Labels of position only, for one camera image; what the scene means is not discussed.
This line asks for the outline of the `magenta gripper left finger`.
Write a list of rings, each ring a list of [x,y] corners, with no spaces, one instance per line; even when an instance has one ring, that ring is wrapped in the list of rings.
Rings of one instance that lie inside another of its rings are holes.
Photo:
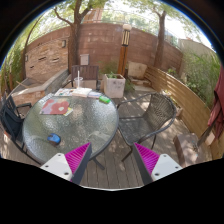
[[[55,154],[41,169],[79,185],[91,153],[92,144],[86,143],[66,154]]]

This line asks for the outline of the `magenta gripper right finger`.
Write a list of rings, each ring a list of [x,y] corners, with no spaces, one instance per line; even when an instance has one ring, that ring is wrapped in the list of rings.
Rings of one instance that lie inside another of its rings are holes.
[[[133,145],[133,153],[144,185],[182,169],[168,154],[157,154],[138,143]]]

